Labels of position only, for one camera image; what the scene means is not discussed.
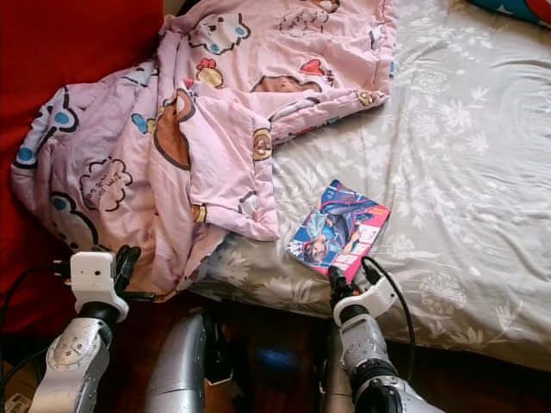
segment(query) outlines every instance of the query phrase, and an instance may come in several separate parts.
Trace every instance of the wooden floor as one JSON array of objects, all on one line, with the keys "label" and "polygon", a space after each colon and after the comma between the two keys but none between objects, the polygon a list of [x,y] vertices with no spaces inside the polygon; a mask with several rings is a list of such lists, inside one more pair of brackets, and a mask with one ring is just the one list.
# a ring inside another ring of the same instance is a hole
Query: wooden floor
[{"label": "wooden floor", "polygon": [[[302,373],[296,381],[269,382],[261,370],[253,376],[256,413],[314,412],[312,358],[322,343],[326,324],[309,317],[257,307],[214,303],[191,293],[164,304],[135,304],[128,319],[117,326],[111,361],[100,384],[96,412],[137,413],[158,351],[170,327],[188,310],[202,306],[223,318],[226,333],[250,338],[254,348],[293,348]],[[406,367],[407,347],[389,343],[396,367]],[[513,413],[551,411],[551,374],[512,366],[475,354],[420,349],[413,387],[428,401],[449,412]],[[233,413],[226,389],[207,388],[207,413]]]}]

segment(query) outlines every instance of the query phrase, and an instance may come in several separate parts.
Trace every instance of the red sofa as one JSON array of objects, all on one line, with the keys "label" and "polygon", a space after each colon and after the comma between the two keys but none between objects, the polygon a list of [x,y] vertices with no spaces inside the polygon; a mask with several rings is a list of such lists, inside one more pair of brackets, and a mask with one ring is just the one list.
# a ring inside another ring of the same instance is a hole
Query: red sofa
[{"label": "red sofa", "polygon": [[[160,0],[20,3],[0,12],[0,301],[33,265],[69,250],[17,201],[9,166],[42,103],[66,83],[95,82],[151,56],[163,22]],[[3,336],[51,337],[74,315],[71,290],[34,273],[9,302]]]}]

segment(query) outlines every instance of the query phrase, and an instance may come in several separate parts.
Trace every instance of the gray bedsheet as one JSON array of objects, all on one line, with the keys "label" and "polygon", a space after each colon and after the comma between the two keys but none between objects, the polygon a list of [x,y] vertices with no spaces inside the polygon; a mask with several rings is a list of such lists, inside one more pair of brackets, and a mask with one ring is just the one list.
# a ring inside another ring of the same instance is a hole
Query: gray bedsheet
[{"label": "gray bedsheet", "polygon": [[[392,209],[374,256],[418,343],[551,371],[551,30],[463,1],[399,2],[393,96],[275,149],[277,243],[230,236],[203,293],[327,317],[284,245],[332,178]],[[380,317],[407,340],[396,306]]]}]

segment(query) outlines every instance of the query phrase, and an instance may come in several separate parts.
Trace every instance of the comic book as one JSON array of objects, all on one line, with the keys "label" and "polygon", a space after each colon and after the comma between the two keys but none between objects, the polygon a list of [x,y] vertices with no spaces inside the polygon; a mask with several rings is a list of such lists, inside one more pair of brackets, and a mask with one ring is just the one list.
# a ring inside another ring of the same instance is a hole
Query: comic book
[{"label": "comic book", "polygon": [[390,210],[335,179],[286,247],[298,261],[323,275],[335,265],[351,282]]}]

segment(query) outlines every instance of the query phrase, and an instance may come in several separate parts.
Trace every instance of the pink blanket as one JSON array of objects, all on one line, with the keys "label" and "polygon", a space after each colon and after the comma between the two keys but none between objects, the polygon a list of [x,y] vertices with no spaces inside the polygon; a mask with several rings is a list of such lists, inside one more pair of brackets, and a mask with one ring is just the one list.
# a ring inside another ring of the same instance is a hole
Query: pink blanket
[{"label": "pink blanket", "polygon": [[130,289],[167,299],[228,231],[277,239],[276,144],[389,97],[394,11],[202,0],[166,19],[151,60],[60,89],[19,150],[13,188],[73,250],[140,246]]}]

